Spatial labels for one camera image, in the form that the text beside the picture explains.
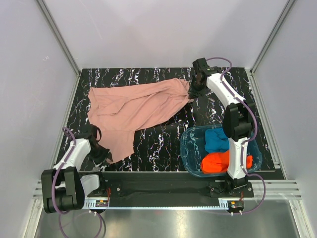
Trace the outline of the pink t shirt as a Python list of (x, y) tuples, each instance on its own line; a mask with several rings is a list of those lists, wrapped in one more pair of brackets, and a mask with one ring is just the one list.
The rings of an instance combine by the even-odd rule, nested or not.
[(134, 153), (135, 132), (168, 121), (186, 104), (190, 83), (168, 79), (156, 83), (91, 88), (89, 122), (101, 130), (99, 144), (109, 149), (109, 164)]

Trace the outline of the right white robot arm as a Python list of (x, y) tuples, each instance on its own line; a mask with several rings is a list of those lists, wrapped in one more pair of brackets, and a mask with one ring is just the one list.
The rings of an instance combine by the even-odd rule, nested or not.
[(190, 83), (190, 99), (199, 97), (204, 88), (209, 88), (225, 107), (222, 128), (229, 140), (229, 165), (224, 188), (229, 196), (237, 196), (248, 185), (247, 146), (255, 139), (258, 125), (249, 104), (226, 81), (225, 71), (217, 66), (210, 67), (207, 59), (193, 61), (194, 76)]

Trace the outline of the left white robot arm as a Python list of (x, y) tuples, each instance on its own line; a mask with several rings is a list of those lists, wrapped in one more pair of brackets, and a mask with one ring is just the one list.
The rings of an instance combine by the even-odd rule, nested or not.
[(93, 124), (87, 124), (79, 134), (74, 134), (67, 127), (63, 127), (62, 131), (70, 139), (69, 147), (53, 168), (44, 170), (41, 174), (44, 211), (48, 214), (64, 215), (84, 208), (85, 199), (90, 194), (102, 196), (105, 193), (107, 199), (99, 199), (95, 207), (106, 208), (111, 189), (107, 186), (104, 176), (100, 172), (79, 175), (86, 157), (99, 160), (109, 153), (109, 150), (100, 144), (101, 130)]

